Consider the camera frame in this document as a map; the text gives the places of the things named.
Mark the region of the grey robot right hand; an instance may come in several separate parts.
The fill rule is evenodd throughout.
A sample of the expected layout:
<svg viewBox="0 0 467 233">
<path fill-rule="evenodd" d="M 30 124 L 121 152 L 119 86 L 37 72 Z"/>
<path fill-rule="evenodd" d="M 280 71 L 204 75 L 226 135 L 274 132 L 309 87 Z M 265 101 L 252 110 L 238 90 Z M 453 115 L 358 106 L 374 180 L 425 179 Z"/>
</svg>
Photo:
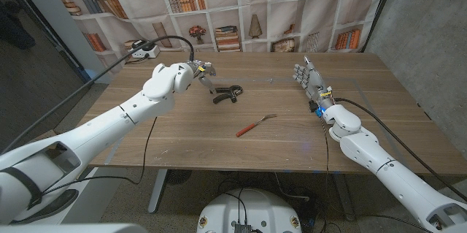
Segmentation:
<svg viewBox="0 0 467 233">
<path fill-rule="evenodd" d="M 293 79 L 305 90 L 307 97 L 312 102 L 312 108 L 326 111 L 329 107 L 335 105 L 332 96 L 332 88 L 325 84 L 324 79 L 309 59 L 304 56 L 304 65 L 296 64 L 294 66 Z"/>
</svg>

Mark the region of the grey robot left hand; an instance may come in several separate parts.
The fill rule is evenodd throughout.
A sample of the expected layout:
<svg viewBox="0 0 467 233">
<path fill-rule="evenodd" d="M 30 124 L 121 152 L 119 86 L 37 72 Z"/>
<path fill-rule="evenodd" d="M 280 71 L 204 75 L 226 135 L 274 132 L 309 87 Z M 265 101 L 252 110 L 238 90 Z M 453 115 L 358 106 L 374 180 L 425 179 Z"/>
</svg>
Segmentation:
<svg viewBox="0 0 467 233">
<path fill-rule="evenodd" d="M 216 71 L 211 62 L 194 60 L 189 61 L 188 65 L 193 70 L 193 77 L 198 78 L 199 82 L 209 89 L 209 92 L 213 94 L 215 87 L 208 76 L 215 76 Z"/>
</svg>

